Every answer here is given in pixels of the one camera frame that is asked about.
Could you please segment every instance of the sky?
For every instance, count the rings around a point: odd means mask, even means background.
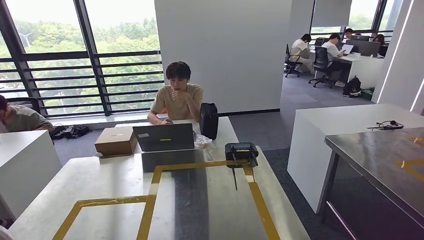
[[[6,3],[14,20],[79,26],[72,0],[6,0]],[[91,25],[102,28],[156,17],[154,0],[85,0],[85,4]]]

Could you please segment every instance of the headphones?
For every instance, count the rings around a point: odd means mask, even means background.
[[[378,130],[396,130],[396,129],[403,129],[404,125],[396,122],[395,120],[391,120],[391,121],[384,121],[384,122],[376,122],[376,124],[378,126],[373,126],[373,127],[367,127],[367,129],[378,129]]]

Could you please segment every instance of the black hair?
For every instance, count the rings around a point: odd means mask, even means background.
[[[384,41],[384,35],[383,34],[378,34],[377,36],[374,37],[374,39],[372,41],[373,42],[378,42],[381,45],[386,44],[385,41]]]
[[[310,43],[312,41],[312,37],[309,34],[305,34],[305,35],[302,36],[302,38],[300,40],[307,41],[308,43]]]
[[[340,35],[338,33],[333,33],[330,36],[330,40],[332,40],[332,39],[338,39],[338,40],[340,40]]]
[[[187,81],[190,80],[190,75],[192,74],[192,71],[190,70],[189,65],[183,61],[176,61],[171,63],[166,68],[166,78],[167,79],[187,79]]]
[[[8,107],[8,100],[0,95],[0,110],[6,110],[6,108]]]

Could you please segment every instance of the black bag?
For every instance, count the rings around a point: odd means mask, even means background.
[[[355,76],[343,87],[343,96],[355,98],[361,96],[361,81]]]
[[[218,109],[215,103],[202,103],[200,106],[200,133],[212,140],[218,134]]]

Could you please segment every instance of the cardboard box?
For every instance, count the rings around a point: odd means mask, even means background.
[[[103,156],[132,155],[137,145],[132,126],[105,128],[95,142]]]

